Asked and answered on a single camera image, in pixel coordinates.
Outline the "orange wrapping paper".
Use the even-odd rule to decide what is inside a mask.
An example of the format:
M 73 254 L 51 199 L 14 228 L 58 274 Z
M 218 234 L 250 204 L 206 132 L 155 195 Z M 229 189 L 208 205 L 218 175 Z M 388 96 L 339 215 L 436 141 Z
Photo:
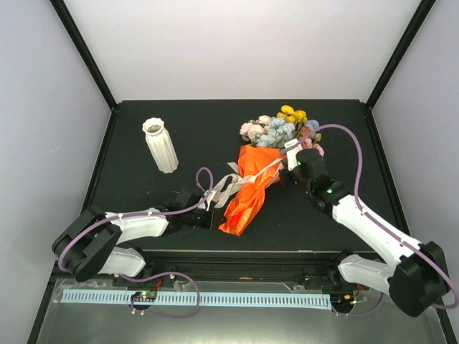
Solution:
M 269 163 L 277 158 L 284 158 L 276 148 L 260 148 L 244 145 L 240 148 L 237 161 L 238 172 L 241 177 L 255 175 Z M 241 236 L 244 230 L 256 217 L 265 203 L 265 189 L 268 182 L 275 175 L 272 167 L 264 172 L 254 183 L 243 186 L 235 197 L 227 203 L 224 212 L 224 222 L 219 225 L 219 230 L 226 234 Z

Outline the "pastel artificial flower bunch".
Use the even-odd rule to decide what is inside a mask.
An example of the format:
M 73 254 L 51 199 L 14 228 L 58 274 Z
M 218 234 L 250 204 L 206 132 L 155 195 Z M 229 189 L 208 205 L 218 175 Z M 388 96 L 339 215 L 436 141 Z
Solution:
M 283 149 L 293 139 L 312 135 L 301 143 L 303 148 L 315 148 L 323 155 L 318 144 L 321 134 L 317 120 L 308 117 L 305 110 L 296 110 L 290 105 L 282 105 L 276 116 L 261 115 L 248 120 L 240 127 L 240 136 L 254 147 Z

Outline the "cream printed ribbon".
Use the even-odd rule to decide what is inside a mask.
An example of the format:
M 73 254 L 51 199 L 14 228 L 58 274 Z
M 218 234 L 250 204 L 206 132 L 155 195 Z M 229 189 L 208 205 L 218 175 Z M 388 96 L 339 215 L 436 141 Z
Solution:
M 274 183 L 274 180 L 279 176 L 280 170 L 283 169 L 282 164 L 283 159 L 277 158 L 272 163 L 269 163 L 261 171 L 257 172 L 255 175 L 248 175 L 245 177 L 241 177 L 239 174 L 236 173 L 237 164 L 235 162 L 228 163 L 227 165 L 232 168 L 234 173 L 230 173 L 224 176 L 215 186 L 212 187 L 211 191 L 220 191 L 222 193 L 221 198 L 219 200 L 220 205 L 222 208 L 230 199 L 231 196 L 235 195 L 243 186 L 247 184 L 251 184 L 256 182 L 256 180 L 267 170 L 274 167 L 275 168 L 275 175 L 273 178 L 268 182 L 268 186 Z

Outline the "white ribbed vase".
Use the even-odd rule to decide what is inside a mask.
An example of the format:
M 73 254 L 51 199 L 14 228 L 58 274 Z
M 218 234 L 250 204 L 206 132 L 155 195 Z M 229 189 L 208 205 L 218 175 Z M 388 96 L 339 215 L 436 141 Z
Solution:
M 153 159 L 162 173 L 173 173 L 179 161 L 164 121 L 160 118 L 149 118 L 143 125 L 146 144 Z

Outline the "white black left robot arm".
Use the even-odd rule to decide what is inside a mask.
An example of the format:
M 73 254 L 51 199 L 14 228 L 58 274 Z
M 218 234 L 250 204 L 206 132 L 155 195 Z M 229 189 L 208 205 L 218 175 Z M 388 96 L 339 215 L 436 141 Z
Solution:
M 98 274 L 124 274 L 138 286 L 148 285 L 154 269 L 139 247 L 121 244 L 137 239 L 210 229 L 215 190 L 183 188 L 158 208 L 133 213 L 104 212 L 93 206 L 84 210 L 52 244 L 60 269 L 78 282 Z

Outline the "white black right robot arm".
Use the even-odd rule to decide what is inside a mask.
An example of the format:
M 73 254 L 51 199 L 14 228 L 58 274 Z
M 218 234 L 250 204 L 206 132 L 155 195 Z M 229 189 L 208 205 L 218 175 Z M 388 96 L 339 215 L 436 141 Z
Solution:
M 423 244 L 372 211 L 342 182 L 330 178 L 318 151 L 289 147 L 283 152 L 286 158 L 280 180 L 298 186 L 317 210 L 353 232 L 382 258 L 376 262 L 343 253 L 338 264 L 326 270 L 331 287 L 365 285 L 390 296 L 411 317 L 434 307 L 452 291 L 444 251 L 438 244 Z

